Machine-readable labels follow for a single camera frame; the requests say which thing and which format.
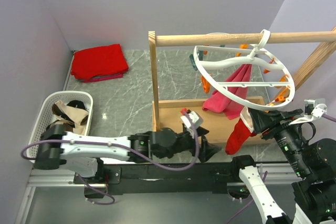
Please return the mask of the red sock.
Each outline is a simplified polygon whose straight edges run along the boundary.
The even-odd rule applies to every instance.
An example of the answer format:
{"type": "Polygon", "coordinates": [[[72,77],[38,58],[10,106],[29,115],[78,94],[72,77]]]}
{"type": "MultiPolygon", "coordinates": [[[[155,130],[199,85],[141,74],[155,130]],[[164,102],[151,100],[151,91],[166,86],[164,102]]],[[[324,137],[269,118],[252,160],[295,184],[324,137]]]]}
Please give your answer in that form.
{"type": "Polygon", "coordinates": [[[229,136],[225,152],[228,155],[236,154],[242,147],[244,142],[251,136],[255,136],[252,117],[249,108],[244,107],[239,115],[239,120],[234,126],[233,132],[229,136]]]}

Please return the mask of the black striped sock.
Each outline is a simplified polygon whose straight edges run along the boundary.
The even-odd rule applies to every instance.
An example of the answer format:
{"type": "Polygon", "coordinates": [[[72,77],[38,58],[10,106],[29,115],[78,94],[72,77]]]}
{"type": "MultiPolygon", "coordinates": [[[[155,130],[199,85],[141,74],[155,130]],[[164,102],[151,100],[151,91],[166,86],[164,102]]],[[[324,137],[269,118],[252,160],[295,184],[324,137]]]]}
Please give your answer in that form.
{"type": "Polygon", "coordinates": [[[72,107],[72,108],[86,110],[85,104],[79,100],[72,100],[69,103],[67,103],[67,106],[72,107]]]}

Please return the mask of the cream brown striped sock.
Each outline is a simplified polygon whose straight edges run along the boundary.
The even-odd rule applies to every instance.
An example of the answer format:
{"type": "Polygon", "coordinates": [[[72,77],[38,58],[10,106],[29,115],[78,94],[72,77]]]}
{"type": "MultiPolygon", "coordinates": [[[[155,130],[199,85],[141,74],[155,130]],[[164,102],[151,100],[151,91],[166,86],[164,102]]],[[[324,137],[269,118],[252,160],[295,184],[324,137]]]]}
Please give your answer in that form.
{"type": "Polygon", "coordinates": [[[54,103],[51,110],[56,120],[47,126],[47,129],[55,125],[64,125],[65,131],[85,135],[89,117],[87,110],[69,107],[61,100],[54,103]]]}

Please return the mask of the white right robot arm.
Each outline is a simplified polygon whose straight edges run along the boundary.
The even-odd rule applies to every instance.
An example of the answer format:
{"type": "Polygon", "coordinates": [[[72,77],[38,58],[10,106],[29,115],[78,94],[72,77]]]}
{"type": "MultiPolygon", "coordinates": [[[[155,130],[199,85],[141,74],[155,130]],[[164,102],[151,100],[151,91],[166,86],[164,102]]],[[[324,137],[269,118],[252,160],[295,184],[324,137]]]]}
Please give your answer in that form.
{"type": "Polygon", "coordinates": [[[263,223],[335,223],[335,140],[323,138],[313,144],[302,134],[303,111],[264,112],[248,109],[254,132],[263,140],[275,139],[294,173],[292,183],[296,212],[293,219],[276,204],[249,155],[234,157],[232,179],[243,182],[263,223]]]}

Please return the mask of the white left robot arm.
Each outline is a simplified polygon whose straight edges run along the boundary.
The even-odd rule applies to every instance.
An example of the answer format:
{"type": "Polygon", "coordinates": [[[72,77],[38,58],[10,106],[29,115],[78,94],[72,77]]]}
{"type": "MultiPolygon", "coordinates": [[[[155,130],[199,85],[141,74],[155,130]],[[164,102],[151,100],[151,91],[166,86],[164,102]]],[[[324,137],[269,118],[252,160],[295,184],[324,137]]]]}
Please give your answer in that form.
{"type": "Polygon", "coordinates": [[[153,157],[172,158],[175,154],[189,151],[195,161],[208,161],[221,147],[208,142],[209,131],[196,129],[197,135],[183,127],[181,133],[170,128],[158,132],[147,131],[123,137],[95,137],[73,133],[70,128],[57,124],[47,128],[41,135],[34,168],[54,170],[61,167],[79,172],[91,182],[104,179],[105,170],[101,158],[146,163],[153,157]]]}

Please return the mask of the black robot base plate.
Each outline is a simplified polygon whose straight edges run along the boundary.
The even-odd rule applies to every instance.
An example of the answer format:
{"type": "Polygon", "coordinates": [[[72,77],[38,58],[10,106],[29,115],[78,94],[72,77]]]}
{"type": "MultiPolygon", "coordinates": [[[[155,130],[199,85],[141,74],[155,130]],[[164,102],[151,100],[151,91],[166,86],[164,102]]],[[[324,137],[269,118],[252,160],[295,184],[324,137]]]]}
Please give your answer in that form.
{"type": "Polygon", "coordinates": [[[141,193],[227,193],[227,185],[242,183],[230,162],[197,163],[188,170],[173,172],[153,164],[106,165],[105,178],[111,195],[141,193]]]}

